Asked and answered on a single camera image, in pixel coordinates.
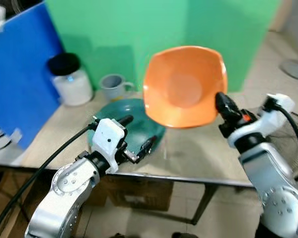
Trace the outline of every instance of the blue board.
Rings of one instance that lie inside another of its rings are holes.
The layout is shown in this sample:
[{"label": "blue board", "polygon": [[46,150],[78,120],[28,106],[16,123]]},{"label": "blue board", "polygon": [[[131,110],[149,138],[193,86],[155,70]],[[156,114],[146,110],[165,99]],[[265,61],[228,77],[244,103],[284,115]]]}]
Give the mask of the blue board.
[{"label": "blue board", "polygon": [[44,3],[10,19],[0,33],[0,128],[26,148],[59,106],[47,60],[62,46]]}]

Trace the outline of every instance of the mug handle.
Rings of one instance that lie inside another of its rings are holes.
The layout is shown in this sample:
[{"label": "mug handle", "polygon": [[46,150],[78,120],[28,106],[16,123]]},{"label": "mug handle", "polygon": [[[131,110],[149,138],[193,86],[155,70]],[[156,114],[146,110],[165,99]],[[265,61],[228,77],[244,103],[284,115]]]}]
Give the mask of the mug handle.
[{"label": "mug handle", "polygon": [[126,93],[126,96],[125,97],[130,97],[132,95],[132,93],[134,93],[136,91],[135,85],[133,83],[131,83],[131,82],[124,82],[124,86],[131,88],[131,90]]}]

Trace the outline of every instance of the white container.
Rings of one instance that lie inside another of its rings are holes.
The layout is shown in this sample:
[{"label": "white container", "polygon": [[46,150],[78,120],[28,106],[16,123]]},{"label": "white container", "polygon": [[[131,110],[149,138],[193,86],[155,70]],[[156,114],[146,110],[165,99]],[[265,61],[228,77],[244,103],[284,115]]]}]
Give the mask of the white container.
[{"label": "white container", "polygon": [[90,101],[93,90],[86,72],[80,68],[76,55],[62,53],[48,62],[55,75],[53,85],[60,95],[60,101],[67,106],[78,106]]}]

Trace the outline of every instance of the metal table frame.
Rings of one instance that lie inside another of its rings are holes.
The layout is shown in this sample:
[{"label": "metal table frame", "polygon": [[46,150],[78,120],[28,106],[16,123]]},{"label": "metal table frame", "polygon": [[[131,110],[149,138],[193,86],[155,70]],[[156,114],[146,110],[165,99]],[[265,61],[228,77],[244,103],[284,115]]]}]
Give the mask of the metal table frame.
[{"label": "metal table frame", "polygon": [[[0,165],[0,170],[2,171],[19,171],[25,173],[33,173],[37,171],[36,168],[29,168],[29,167],[12,167],[12,166],[2,166]],[[137,173],[116,173],[110,176],[119,176],[119,177],[136,177],[136,178],[143,178],[143,179],[150,179],[150,180],[168,180],[174,182],[184,182],[184,183],[199,183],[204,184],[205,192],[200,200],[200,203],[197,207],[197,210],[192,219],[183,218],[183,217],[175,217],[168,214],[161,214],[155,213],[152,211],[146,211],[148,215],[154,215],[159,217],[165,217],[168,219],[172,219],[175,221],[185,222],[188,224],[196,225],[203,215],[205,209],[207,208],[209,202],[211,201],[212,197],[216,193],[217,189],[220,186],[229,186],[235,188],[253,188],[253,185],[250,182],[241,182],[241,181],[233,181],[233,180],[222,180],[222,179],[209,179],[209,178],[183,178],[183,177],[176,177],[176,176],[155,176],[155,175],[148,175],[148,174],[137,174]]]}]

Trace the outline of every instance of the black lid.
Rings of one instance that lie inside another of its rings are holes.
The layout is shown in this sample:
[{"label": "black lid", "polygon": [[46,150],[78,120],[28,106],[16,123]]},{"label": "black lid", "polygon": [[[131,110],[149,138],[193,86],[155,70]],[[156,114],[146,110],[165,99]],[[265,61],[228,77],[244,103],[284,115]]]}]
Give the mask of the black lid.
[{"label": "black lid", "polygon": [[73,53],[61,53],[48,60],[48,67],[57,76],[69,75],[80,68],[78,57]]}]

